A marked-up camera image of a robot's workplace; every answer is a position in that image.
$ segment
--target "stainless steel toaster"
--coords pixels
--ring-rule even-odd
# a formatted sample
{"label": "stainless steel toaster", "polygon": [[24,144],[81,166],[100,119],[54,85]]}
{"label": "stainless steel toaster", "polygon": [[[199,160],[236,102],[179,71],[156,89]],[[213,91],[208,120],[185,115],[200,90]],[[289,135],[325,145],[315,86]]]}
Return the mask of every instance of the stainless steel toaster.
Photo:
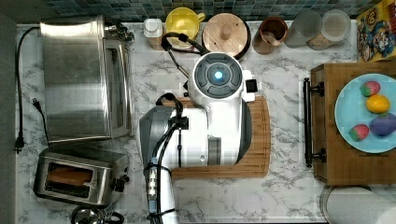
{"label": "stainless steel toaster", "polygon": [[128,165],[126,154],[83,144],[47,148],[39,155],[34,193],[54,201],[106,208],[124,191]]}
{"label": "stainless steel toaster", "polygon": [[128,42],[104,16],[40,22],[49,142],[105,140],[131,130]]}

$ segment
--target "yellow egg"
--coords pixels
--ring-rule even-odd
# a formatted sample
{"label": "yellow egg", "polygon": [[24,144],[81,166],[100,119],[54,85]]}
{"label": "yellow egg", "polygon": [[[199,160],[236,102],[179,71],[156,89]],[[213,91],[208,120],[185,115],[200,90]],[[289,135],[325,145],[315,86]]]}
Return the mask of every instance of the yellow egg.
{"label": "yellow egg", "polygon": [[367,99],[366,108],[373,113],[381,114],[389,110],[390,102],[387,97],[375,94]]}

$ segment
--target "cereal box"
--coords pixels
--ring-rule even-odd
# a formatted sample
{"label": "cereal box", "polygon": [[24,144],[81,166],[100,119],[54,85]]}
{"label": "cereal box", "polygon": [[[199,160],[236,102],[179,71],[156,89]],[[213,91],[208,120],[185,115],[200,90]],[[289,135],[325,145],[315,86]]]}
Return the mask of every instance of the cereal box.
{"label": "cereal box", "polygon": [[396,58],[395,0],[383,0],[357,18],[358,55],[361,62]]}

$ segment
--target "backsplash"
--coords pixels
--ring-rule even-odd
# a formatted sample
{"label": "backsplash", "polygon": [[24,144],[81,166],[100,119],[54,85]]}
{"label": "backsplash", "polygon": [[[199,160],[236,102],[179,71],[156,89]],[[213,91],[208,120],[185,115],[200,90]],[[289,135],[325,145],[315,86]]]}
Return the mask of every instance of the backsplash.
{"label": "backsplash", "polygon": [[323,15],[331,9],[341,9],[352,19],[380,0],[47,0],[60,16],[104,14],[121,21],[144,21],[166,15],[176,7],[189,7],[204,12],[205,20],[219,13],[233,13],[246,21],[260,21],[269,16],[293,20],[303,9]]}

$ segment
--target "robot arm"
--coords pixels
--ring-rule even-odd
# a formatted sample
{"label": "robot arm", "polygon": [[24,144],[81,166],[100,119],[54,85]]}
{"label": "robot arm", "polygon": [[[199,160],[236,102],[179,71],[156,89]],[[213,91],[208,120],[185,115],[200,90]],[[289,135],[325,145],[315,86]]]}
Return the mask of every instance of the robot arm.
{"label": "robot arm", "polygon": [[244,99],[254,100],[254,93],[253,97],[247,93],[247,77],[231,56],[208,53],[189,79],[189,94],[197,108],[174,110],[157,102],[139,120],[136,139],[143,163],[148,165],[145,177],[151,223],[178,223],[172,169],[234,165],[248,151],[251,118]]}

